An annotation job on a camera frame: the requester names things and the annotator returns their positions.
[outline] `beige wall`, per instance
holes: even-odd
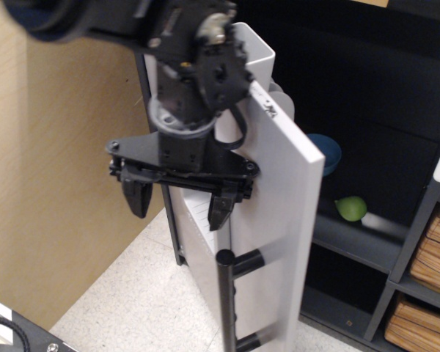
[[[0,301],[50,328],[161,209],[131,215],[105,143],[147,132],[133,54],[26,38],[0,7]]]
[[[389,0],[354,0],[379,7],[388,7]]]

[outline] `shelving unit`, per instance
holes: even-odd
[[[303,315],[377,351],[396,295],[440,309],[408,265],[440,202],[440,1],[239,1],[275,51],[273,77],[296,123],[342,147],[323,178]],[[361,196],[371,214],[348,223],[334,200]]]

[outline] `green fruit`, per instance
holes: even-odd
[[[367,204],[360,197],[346,197],[335,203],[337,211],[347,221],[358,221],[367,213]]]

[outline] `cable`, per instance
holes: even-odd
[[[231,143],[225,143],[220,142],[219,140],[215,139],[215,142],[217,145],[219,145],[221,148],[225,150],[235,150],[241,147],[244,143],[244,140],[246,139],[246,135],[248,133],[248,125],[246,124],[246,121],[244,119],[244,116],[242,115],[240,109],[237,106],[233,106],[230,108],[230,111],[233,115],[233,118],[235,119],[236,123],[238,124],[238,127],[240,128],[241,133],[243,134],[242,137],[236,141]]]
[[[28,337],[26,336],[24,330],[17,323],[13,323],[11,320],[0,317],[0,325],[12,329],[18,335],[21,342],[23,343],[23,351],[31,352],[31,347],[29,345]]]

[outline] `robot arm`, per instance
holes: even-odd
[[[210,192],[210,230],[236,202],[248,199],[258,166],[233,153],[243,139],[215,140],[216,118],[229,109],[243,135],[236,104],[249,94],[235,5],[227,0],[4,0],[33,37],[66,41],[87,36],[126,45],[158,62],[158,92],[148,106],[157,132],[110,141],[111,175],[134,214],[145,217],[153,183]]]

